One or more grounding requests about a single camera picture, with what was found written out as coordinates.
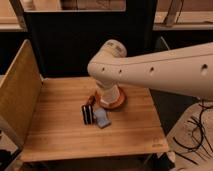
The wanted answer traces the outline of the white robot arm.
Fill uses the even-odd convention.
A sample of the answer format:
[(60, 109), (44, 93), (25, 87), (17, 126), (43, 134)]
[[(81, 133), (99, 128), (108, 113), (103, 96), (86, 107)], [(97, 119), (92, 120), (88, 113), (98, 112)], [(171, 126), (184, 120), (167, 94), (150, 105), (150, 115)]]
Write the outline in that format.
[(87, 71), (96, 80), (97, 101), (108, 109), (125, 100), (119, 83), (212, 100), (213, 42), (127, 57), (125, 46), (111, 39), (90, 60)]

